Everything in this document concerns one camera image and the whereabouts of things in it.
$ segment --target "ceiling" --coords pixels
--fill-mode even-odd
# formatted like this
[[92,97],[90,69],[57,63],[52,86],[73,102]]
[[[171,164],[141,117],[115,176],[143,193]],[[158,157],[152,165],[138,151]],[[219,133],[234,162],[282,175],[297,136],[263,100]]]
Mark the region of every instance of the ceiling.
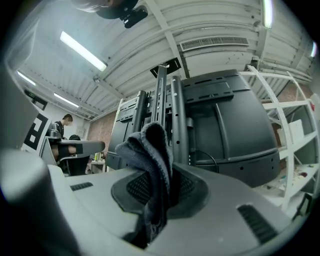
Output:
[[[168,80],[173,75],[184,79],[218,70],[244,71],[251,64],[278,74],[289,69],[308,84],[313,41],[281,1],[273,2],[272,29],[261,24],[260,0],[140,0],[137,5],[147,7],[148,17],[125,29],[119,19],[103,19],[69,1],[54,1],[41,11],[32,53],[18,69],[36,86],[17,79],[34,94],[87,120],[116,110],[121,98],[152,90],[156,79],[150,69],[173,58],[182,68]],[[60,41],[62,31],[107,68],[101,72]],[[182,50],[181,43],[199,38],[242,38],[247,45]]]

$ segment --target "air vent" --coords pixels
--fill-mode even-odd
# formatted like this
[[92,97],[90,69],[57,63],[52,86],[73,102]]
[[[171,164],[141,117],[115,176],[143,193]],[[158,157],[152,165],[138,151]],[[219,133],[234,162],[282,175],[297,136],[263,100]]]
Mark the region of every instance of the air vent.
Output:
[[76,184],[76,185],[72,185],[70,186],[72,191],[77,191],[77,190],[83,190],[85,188],[89,188],[92,187],[93,184],[90,182],[85,182],[85,183],[80,183],[80,184]]
[[241,205],[238,211],[260,244],[268,242],[277,235],[277,232],[252,205]]
[[194,50],[202,47],[212,46],[249,46],[248,40],[245,37],[231,37],[231,36],[216,36],[198,38],[180,43],[182,51]]

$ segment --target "gray cloth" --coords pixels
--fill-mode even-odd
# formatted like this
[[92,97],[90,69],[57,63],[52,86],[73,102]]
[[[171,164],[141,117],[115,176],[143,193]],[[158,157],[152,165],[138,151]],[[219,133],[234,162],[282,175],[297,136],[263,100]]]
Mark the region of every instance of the gray cloth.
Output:
[[151,242],[166,225],[166,212],[170,207],[173,156],[166,131],[158,122],[148,123],[119,144],[115,152],[129,166],[149,173],[152,194],[143,217],[147,239]]

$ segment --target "fluorescent light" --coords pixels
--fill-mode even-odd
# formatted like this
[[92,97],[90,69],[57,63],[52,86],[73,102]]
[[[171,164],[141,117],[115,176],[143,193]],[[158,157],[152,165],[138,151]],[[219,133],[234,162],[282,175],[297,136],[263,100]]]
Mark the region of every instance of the fluorescent light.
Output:
[[79,107],[77,104],[74,104],[73,102],[67,100],[66,98],[61,97],[60,95],[58,95],[58,94],[56,94],[56,93],[54,93],[54,96],[56,96],[56,97],[58,97],[59,99],[61,99],[61,100],[65,101],[65,102],[71,104],[72,106],[75,106],[76,108]]
[[273,21],[272,0],[263,0],[263,25],[271,29]]
[[80,43],[74,40],[66,32],[62,31],[60,35],[60,40],[64,42],[67,46],[75,50],[82,57],[84,57],[88,62],[94,65],[101,72],[103,72],[106,69],[106,64],[104,64],[101,60],[99,60],[96,56],[94,56],[90,51],[84,48]]
[[311,52],[311,55],[310,55],[310,57],[314,57],[314,56],[316,56],[316,53],[317,53],[317,44],[316,44],[316,42],[313,42],[313,47],[312,47],[312,52]]
[[36,83],[35,83],[34,81],[30,80],[28,77],[26,77],[25,75],[21,74],[19,71],[17,71],[17,73],[18,73],[18,75],[19,75],[20,77],[22,77],[24,80],[28,81],[28,82],[29,82],[30,84],[32,84],[33,86],[36,85]]

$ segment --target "black cable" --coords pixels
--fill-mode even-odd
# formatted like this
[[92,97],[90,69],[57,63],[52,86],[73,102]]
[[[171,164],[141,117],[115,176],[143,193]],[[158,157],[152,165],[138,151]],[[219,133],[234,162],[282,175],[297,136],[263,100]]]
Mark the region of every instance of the black cable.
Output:
[[210,154],[208,154],[207,152],[204,152],[204,151],[202,151],[202,150],[200,150],[200,149],[196,149],[195,151],[199,151],[199,152],[207,155],[208,157],[210,157],[210,158],[212,159],[212,161],[214,162],[214,165],[215,165],[215,167],[216,167],[216,173],[217,173],[217,174],[219,173],[219,166],[217,165],[217,162],[216,162],[216,160],[212,157],[212,155],[210,155]]

